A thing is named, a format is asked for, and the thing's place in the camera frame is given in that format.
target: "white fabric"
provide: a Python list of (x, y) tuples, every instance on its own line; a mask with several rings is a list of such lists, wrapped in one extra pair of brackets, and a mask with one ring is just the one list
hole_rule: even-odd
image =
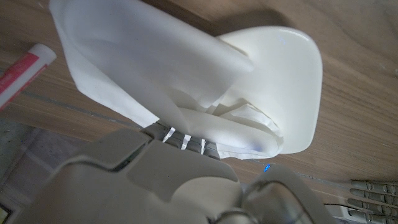
[(91, 99), (143, 127), (160, 118), (216, 142), (221, 157), (282, 150), (277, 126), (252, 106), (208, 114), (253, 70), (228, 44), (140, 1), (51, 0), (50, 11), (76, 86)]

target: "wooden surface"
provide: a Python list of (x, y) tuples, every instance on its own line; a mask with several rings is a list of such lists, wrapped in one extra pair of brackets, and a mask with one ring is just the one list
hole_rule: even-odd
[[(345, 203), (350, 179), (398, 179), (398, 2), (396, 0), (145, 0), (217, 36), (253, 26), (289, 26), (317, 43), (323, 89), (312, 145), (273, 159), (225, 159), (243, 182), (269, 162), (293, 169), (325, 203)], [(0, 69), (34, 43), (58, 58), (0, 117), (92, 141), (127, 118), (79, 93), (68, 72), (48, 1), (0, 2)]]

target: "gray plastic piece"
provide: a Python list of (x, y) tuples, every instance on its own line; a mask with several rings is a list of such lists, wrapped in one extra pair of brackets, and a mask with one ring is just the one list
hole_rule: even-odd
[[(191, 151), (167, 150), (168, 148), (172, 147), (159, 141), (152, 141), (138, 163), (128, 172), (127, 177), (136, 185), (155, 193), (165, 202), (172, 198), (178, 187), (191, 179), (221, 177), (238, 181), (234, 170), (223, 162)], [(189, 167), (190, 170), (197, 172), (184, 172), (181, 167)]]
[(153, 139), (162, 141), (166, 134), (170, 131), (170, 127), (166, 124), (161, 123), (160, 121), (151, 124), (150, 126), (141, 130), (142, 133), (145, 133), (152, 137)]
[(213, 142), (206, 141), (205, 151), (203, 152), (203, 155), (216, 160), (220, 160), (220, 155), (217, 152), (217, 145)]
[(187, 144), (186, 150), (201, 153), (201, 138), (191, 137)]
[(176, 147), (177, 149), (181, 149), (185, 135), (180, 131), (175, 130), (171, 137), (166, 140), (165, 143)]
[(298, 214), (300, 220), (294, 223), (336, 223), (321, 204), (295, 173), (273, 164), (245, 191), (242, 208), (261, 223), (285, 223)]
[(94, 163), (104, 169), (112, 170), (150, 140), (152, 139), (146, 134), (131, 129), (120, 129), (87, 144), (66, 163)]

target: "wooden table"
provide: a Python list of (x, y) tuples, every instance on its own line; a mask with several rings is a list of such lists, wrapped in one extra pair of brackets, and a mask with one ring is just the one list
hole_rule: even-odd
[[(398, 2), (396, 0), (145, 0), (211, 34), (289, 26), (310, 35), (323, 59), (317, 130), (305, 151), (273, 159), (225, 159), (243, 182), (267, 163), (293, 169), (325, 203), (349, 197), (350, 179), (398, 179)], [(0, 69), (35, 43), (58, 58), (0, 117), (89, 141), (131, 120), (76, 89), (47, 0), (0, 2)]]

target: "white plastic part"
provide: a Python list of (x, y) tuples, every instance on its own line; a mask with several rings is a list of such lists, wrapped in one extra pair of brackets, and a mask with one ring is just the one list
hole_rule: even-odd
[(215, 115), (248, 101), (280, 128), (281, 153), (309, 147), (317, 125), (323, 72), (311, 37), (288, 27), (256, 27), (220, 39), (245, 52), (255, 69), (226, 92)]
[[(289, 149), (284, 147), (282, 153), (302, 151), (311, 143), (322, 63), (305, 34), (258, 27), (220, 40), (136, 0), (51, 0), (50, 10), (77, 88), (137, 124), (146, 127), (160, 118), (182, 133), (218, 143), (221, 157), (276, 156), (282, 150), (276, 134), (219, 117), (242, 106), (243, 100), (273, 120), (289, 140)], [(275, 35), (291, 44), (285, 50), (270, 46)], [(285, 60), (284, 54), (292, 52)], [(277, 59), (265, 62), (270, 58)]]
[(54, 51), (35, 44), (0, 77), (0, 110), (47, 68), (56, 58)]

